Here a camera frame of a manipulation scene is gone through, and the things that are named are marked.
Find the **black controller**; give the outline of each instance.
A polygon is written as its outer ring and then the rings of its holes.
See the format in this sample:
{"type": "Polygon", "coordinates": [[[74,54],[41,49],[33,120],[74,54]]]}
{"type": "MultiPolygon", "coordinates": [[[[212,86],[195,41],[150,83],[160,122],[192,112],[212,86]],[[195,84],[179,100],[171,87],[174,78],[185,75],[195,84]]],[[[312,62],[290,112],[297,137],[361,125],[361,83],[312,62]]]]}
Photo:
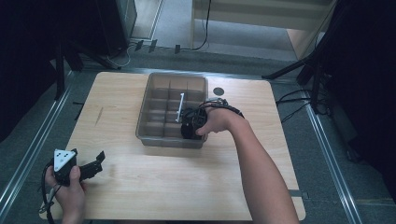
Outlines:
{"type": "Polygon", "coordinates": [[[206,124],[207,114],[205,109],[208,107],[224,108],[233,111],[235,114],[244,118],[242,112],[235,107],[228,105],[227,100],[221,98],[211,98],[204,101],[197,108],[186,108],[181,112],[181,135],[185,139],[202,139],[195,131],[206,124]]]}
{"type": "MultiPolygon", "coordinates": [[[[63,151],[58,150],[55,151],[54,155],[54,170],[55,170],[55,179],[59,184],[64,186],[70,185],[70,171],[73,166],[77,165],[77,150],[73,149],[71,151],[63,151]]],[[[79,169],[81,171],[81,176],[79,181],[84,179],[93,178],[97,173],[101,172],[102,169],[102,161],[105,159],[105,152],[102,151],[97,157],[96,161],[90,162],[86,165],[80,166],[79,169]]]]}

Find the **forearm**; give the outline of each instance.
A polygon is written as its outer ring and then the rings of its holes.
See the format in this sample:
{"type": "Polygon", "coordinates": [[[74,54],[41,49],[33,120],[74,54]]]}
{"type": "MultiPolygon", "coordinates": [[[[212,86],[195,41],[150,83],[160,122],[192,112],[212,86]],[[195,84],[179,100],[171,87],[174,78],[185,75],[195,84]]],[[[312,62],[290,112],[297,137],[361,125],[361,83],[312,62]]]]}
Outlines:
{"type": "Polygon", "coordinates": [[[229,131],[235,141],[247,205],[255,223],[298,223],[289,191],[249,123],[237,119],[229,131]]]}

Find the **plastic bin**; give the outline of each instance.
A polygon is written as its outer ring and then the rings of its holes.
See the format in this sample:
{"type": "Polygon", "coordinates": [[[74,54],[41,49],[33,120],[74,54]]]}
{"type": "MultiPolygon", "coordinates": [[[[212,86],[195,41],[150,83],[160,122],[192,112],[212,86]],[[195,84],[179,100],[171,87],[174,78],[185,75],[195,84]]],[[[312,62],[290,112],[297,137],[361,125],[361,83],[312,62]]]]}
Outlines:
{"type": "Polygon", "coordinates": [[[181,93],[182,109],[195,108],[207,98],[207,80],[196,75],[152,73],[140,108],[136,137],[150,147],[201,148],[201,139],[184,139],[177,122],[181,93]]]}

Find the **finger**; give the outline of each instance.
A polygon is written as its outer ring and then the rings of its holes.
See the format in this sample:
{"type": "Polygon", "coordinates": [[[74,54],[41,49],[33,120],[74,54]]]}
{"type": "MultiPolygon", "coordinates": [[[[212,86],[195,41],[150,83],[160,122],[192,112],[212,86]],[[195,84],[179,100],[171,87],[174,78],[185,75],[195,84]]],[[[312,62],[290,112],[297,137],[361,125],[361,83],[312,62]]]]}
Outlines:
{"type": "Polygon", "coordinates": [[[197,130],[195,131],[195,133],[196,133],[197,135],[205,135],[205,134],[207,134],[207,133],[210,133],[210,130],[209,130],[209,128],[208,128],[208,125],[204,125],[204,126],[202,126],[201,128],[197,129],[197,130]]]}
{"type": "Polygon", "coordinates": [[[55,177],[53,176],[53,166],[50,166],[46,172],[46,183],[51,187],[54,187],[58,182],[56,181],[55,177]]]}
{"type": "Polygon", "coordinates": [[[70,171],[70,188],[81,188],[79,184],[79,177],[81,176],[81,172],[78,166],[73,166],[72,170],[70,171]]]}
{"type": "Polygon", "coordinates": [[[82,187],[82,190],[84,190],[84,192],[87,191],[88,186],[87,186],[86,183],[84,183],[84,182],[81,181],[80,185],[81,185],[81,187],[82,187]]]}

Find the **wooden table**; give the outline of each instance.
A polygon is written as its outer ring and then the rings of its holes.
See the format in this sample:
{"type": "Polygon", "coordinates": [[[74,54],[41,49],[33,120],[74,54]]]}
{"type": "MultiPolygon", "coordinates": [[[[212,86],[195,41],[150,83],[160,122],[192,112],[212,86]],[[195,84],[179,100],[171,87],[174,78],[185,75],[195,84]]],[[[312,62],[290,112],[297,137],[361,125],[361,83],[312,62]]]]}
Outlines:
{"type": "MultiPolygon", "coordinates": [[[[235,145],[228,132],[211,133],[201,149],[145,147],[135,136],[148,75],[100,73],[67,149],[78,164],[103,150],[103,172],[85,182],[88,219],[251,220],[235,145]]],[[[222,98],[241,109],[274,159],[289,189],[298,190],[271,86],[264,80],[207,77],[222,98]]],[[[299,219],[301,197],[292,197],[299,219]]],[[[52,206],[62,217],[59,205],[52,206]]]]}

